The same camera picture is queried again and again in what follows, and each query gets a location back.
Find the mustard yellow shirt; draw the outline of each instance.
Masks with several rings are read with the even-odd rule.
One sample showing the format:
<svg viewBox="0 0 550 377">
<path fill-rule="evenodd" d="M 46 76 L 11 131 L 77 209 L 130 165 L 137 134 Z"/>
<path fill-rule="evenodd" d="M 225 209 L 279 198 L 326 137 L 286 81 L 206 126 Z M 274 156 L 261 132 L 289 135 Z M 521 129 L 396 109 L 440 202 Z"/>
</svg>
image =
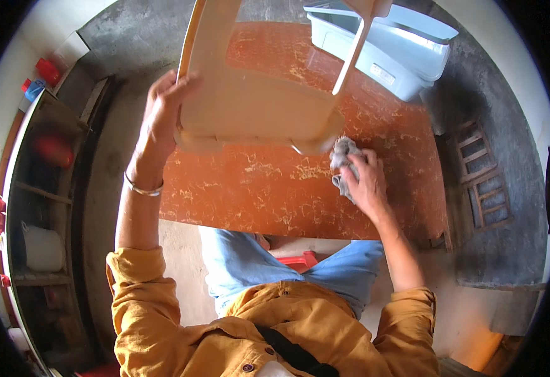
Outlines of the mustard yellow shirt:
<svg viewBox="0 0 550 377">
<path fill-rule="evenodd" d="M 161 248 L 119 249 L 107 264 L 122 376 L 252 377 L 277 361 L 254 323 L 278 330 L 341 377 L 439 374 L 432 351 L 435 296 L 426 287 L 392 294 L 372 342 L 343 298 L 312 283 L 258 285 L 241 293 L 227 317 L 183 327 L 176 282 L 163 277 Z M 310 376 L 278 361 L 296 376 Z"/>
</svg>

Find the wrist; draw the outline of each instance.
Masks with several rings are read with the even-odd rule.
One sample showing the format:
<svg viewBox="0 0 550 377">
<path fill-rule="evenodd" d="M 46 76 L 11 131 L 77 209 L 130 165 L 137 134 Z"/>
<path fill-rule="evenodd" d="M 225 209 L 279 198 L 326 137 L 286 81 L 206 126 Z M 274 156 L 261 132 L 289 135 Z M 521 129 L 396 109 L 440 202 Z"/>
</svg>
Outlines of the wrist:
<svg viewBox="0 0 550 377">
<path fill-rule="evenodd" d="M 386 200 L 375 198 L 369 204 L 370 209 L 367 216 L 376 227 L 382 222 L 394 219 L 394 212 Z"/>
<path fill-rule="evenodd" d="M 165 161 L 146 153 L 135 153 L 128 164 L 126 174 L 139 189 L 155 190 L 163 183 L 165 164 Z"/>
</svg>

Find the blue jeans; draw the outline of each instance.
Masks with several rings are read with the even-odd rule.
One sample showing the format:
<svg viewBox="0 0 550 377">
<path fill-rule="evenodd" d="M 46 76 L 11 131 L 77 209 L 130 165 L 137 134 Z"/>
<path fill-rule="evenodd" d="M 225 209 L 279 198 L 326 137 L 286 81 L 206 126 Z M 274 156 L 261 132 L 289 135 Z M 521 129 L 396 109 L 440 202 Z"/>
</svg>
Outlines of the blue jeans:
<svg viewBox="0 0 550 377">
<path fill-rule="evenodd" d="M 380 241 L 351 241 L 339 252 L 300 274 L 263 249 L 252 235 L 200 226 L 202 256 L 208 269 L 205 280 L 216 300 L 219 317 L 248 288 L 280 281 L 307 281 L 334 291 L 344 298 L 356 318 L 361 318 L 371 298 L 378 260 L 384 248 Z"/>
</svg>

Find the gray cloth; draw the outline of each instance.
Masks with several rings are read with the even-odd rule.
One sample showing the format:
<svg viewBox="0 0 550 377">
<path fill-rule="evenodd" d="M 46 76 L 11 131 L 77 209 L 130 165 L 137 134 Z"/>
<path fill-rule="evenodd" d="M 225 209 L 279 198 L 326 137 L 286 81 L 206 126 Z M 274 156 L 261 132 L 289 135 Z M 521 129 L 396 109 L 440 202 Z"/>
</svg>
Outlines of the gray cloth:
<svg viewBox="0 0 550 377">
<path fill-rule="evenodd" d="M 336 144 L 333 145 L 333 151 L 329 154 L 329 159 L 331 160 L 331 163 L 329 164 L 329 167 L 334 169 L 339 169 L 340 167 L 347 166 L 350 167 L 350 170 L 354 173 L 354 176 L 357 180 L 359 180 L 359 172 L 356 170 L 356 167 L 352 162 L 350 162 L 346 155 L 348 154 L 352 155 L 363 155 L 363 152 L 359 148 L 356 147 L 356 144 L 352 139 L 350 139 L 347 136 L 342 136 L 341 138 L 336 141 Z M 331 177 L 331 182 L 333 182 L 333 185 L 340 189 L 340 195 L 345 196 L 346 198 L 350 199 L 354 204 L 354 199 L 352 199 L 352 195 L 350 195 L 350 192 L 348 190 L 348 185 L 346 185 L 346 181 L 342 178 L 341 174 L 336 174 L 335 176 Z"/>
</svg>

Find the silver bangle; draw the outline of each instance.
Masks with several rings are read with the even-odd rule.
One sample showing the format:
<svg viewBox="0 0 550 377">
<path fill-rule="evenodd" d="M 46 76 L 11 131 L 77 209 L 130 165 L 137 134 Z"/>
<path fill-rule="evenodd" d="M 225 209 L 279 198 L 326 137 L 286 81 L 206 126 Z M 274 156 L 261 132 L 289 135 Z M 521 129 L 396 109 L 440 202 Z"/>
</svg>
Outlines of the silver bangle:
<svg viewBox="0 0 550 377">
<path fill-rule="evenodd" d="M 164 180 L 162 180 L 162 185 L 160 185 L 160 187 L 155 190 L 141 190 L 140 188 L 136 187 L 132 181 L 130 181 L 130 178 L 128 178 L 128 176 L 126 175 L 126 171 L 124 171 L 124 182 L 130 190 L 137 192 L 138 194 L 145 195 L 147 197 L 157 197 L 164 189 Z"/>
</svg>

